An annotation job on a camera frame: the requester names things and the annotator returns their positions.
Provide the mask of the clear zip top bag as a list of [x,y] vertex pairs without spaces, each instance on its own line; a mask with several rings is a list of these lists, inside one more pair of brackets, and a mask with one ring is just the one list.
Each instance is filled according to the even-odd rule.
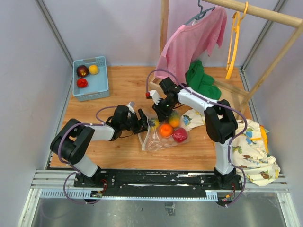
[[139,133],[143,151],[154,152],[189,142],[190,136],[178,111],[173,111],[168,119],[160,122],[155,114],[147,114],[148,129]]

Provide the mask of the yellow fake fruit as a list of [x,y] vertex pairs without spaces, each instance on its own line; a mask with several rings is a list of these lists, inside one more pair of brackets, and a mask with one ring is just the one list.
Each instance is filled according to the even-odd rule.
[[91,75],[96,75],[96,74],[98,74],[98,73],[99,73],[99,68],[98,68],[98,66],[95,65],[95,64],[90,65],[90,66],[89,66],[89,73],[90,73]]

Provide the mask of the dark red fake apple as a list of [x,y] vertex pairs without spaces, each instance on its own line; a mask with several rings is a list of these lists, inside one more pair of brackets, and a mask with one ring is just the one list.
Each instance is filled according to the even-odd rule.
[[80,66],[77,68],[76,72],[77,72],[77,75],[78,75],[79,77],[82,77],[82,78],[89,75],[89,69],[88,69],[88,67],[85,66],[85,65],[80,65]]

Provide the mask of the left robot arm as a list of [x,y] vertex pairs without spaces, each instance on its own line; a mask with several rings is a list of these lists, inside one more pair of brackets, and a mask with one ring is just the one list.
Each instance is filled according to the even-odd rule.
[[85,123],[70,119],[55,136],[50,150],[60,161],[85,176],[85,182],[96,187],[101,183],[101,169],[86,155],[91,141],[115,141],[123,131],[139,134],[148,130],[148,119],[142,109],[134,111],[131,104],[118,105],[105,122]]

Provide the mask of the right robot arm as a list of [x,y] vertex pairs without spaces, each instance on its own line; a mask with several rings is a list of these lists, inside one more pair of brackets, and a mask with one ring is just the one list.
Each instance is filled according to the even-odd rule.
[[204,115],[207,135],[215,143],[214,183],[219,189],[226,189],[236,176],[232,165],[231,142],[238,128],[229,102],[202,96],[182,84],[176,85],[169,77],[160,82],[160,87],[165,98],[156,90],[147,90],[145,93],[147,99],[154,101],[152,108],[160,122],[168,119],[176,104],[187,105]]

